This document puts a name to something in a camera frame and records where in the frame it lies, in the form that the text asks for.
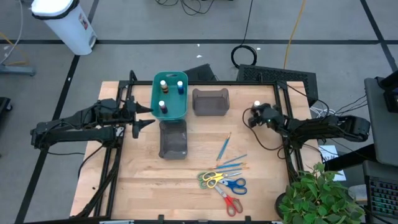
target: concrete floor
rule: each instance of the concrete floor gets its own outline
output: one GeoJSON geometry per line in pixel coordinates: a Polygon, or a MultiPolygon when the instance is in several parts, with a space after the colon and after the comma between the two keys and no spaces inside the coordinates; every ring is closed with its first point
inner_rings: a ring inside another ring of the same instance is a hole
{"type": "MultiPolygon", "coordinates": [[[[88,13],[94,0],[81,1],[88,13]]],[[[398,39],[394,14],[395,0],[367,0],[378,27],[386,40],[398,39]]],[[[210,1],[202,2],[206,9],[210,1]]],[[[17,1],[3,1],[0,32],[16,39],[19,31],[17,1]]],[[[30,15],[24,5],[23,40],[56,40],[58,37],[30,15]]],[[[254,0],[247,39],[289,39],[300,1],[254,0]]],[[[61,116],[95,102],[102,81],[126,80],[133,69],[140,80],[151,80],[163,70],[186,70],[209,63],[220,80],[235,80],[237,70],[230,62],[236,44],[200,44],[206,39],[242,39],[249,1],[216,0],[205,15],[190,17],[181,5],[163,7],[148,0],[99,0],[92,26],[99,40],[195,39],[192,44],[99,44],[92,54],[80,57],[61,116]]],[[[358,0],[308,0],[294,39],[300,40],[377,40],[369,19],[358,0]]],[[[257,65],[282,68],[285,44],[251,44],[257,51],[257,65]]],[[[4,55],[5,45],[0,45],[4,55]]],[[[73,54],[63,44],[21,44],[37,69],[35,77],[0,76],[0,96],[10,97],[14,110],[0,128],[0,222],[15,220],[39,151],[30,145],[29,130],[39,121],[51,120],[73,54]]],[[[388,45],[398,57],[398,45],[388,45]]],[[[251,63],[245,51],[236,53],[240,63],[251,63]]],[[[17,51],[10,59],[19,60],[17,51]]],[[[330,108],[351,103],[364,95],[366,77],[386,76],[392,72],[380,44],[303,45],[290,48],[287,68],[315,72],[319,98],[330,108]]],[[[366,107],[352,114],[369,118],[366,107]]],[[[357,149],[372,142],[356,144],[340,140],[357,149]]],[[[86,143],[57,144],[53,152],[84,152],[86,143]]],[[[337,146],[340,152],[346,149],[337,146]]],[[[26,221],[67,218],[75,193],[77,170],[82,156],[51,156],[45,161],[26,221]]],[[[349,185],[360,184],[360,169],[347,172],[349,185]]]]}

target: teal basket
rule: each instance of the teal basket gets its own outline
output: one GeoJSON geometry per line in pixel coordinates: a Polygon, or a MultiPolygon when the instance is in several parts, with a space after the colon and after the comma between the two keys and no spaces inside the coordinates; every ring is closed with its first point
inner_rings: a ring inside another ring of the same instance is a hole
{"type": "Polygon", "coordinates": [[[154,115],[159,121],[171,121],[184,119],[188,108],[188,77],[183,72],[159,72],[152,84],[152,98],[150,107],[153,109],[154,115]],[[160,81],[165,80],[169,88],[167,94],[163,93],[160,87],[160,81]],[[177,90],[177,82],[182,81],[184,86],[184,94],[179,94],[177,90]],[[168,112],[163,114],[159,107],[159,101],[163,100],[166,104],[168,112]]]}

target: table leg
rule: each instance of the table leg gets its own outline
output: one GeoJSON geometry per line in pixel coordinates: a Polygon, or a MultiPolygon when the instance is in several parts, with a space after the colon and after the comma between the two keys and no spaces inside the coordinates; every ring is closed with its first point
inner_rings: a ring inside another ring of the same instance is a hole
{"type": "Polygon", "coordinates": [[[354,152],[350,152],[326,161],[325,170],[339,171],[345,168],[362,164],[365,160],[377,162],[374,144],[364,146],[354,152]]]}

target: bucket label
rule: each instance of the bucket label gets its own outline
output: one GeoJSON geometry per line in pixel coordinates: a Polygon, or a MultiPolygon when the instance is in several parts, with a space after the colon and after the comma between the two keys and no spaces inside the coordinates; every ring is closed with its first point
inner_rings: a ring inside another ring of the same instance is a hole
{"type": "Polygon", "coordinates": [[[81,13],[79,15],[79,21],[81,25],[85,28],[85,30],[87,30],[88,23],[86,22],[85,17],[81,13]]]}

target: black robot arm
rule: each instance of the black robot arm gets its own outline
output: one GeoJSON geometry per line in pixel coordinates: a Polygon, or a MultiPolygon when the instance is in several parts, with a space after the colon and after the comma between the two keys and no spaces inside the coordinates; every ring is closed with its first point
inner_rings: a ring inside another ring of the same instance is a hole
{"type": "Polygon", "coordinates": [[[287,137],[294,149],[300,149],[310,139],[344,138],[363,142],[369,136],[370,122],[356,116],[328,115],[301,121],[280,114],[268,103],[253,107],[251,114],[250,127],[267,124],[268,128],[287,137]]]}
{"type": "Polygon", "coordinates": [[[148,113],[152,109],[126,100],[122,108],[114,99],[98,100],[93,106],[76,112],[73,116],[54,121],[40,122],[30,131],[31,144],[38,149],[50,147],[57,142],[99,141],[110,142],[118,137],[117,126],[133,125],[132,136],[155,120],[136,121],[136,113],[148,113]]]}

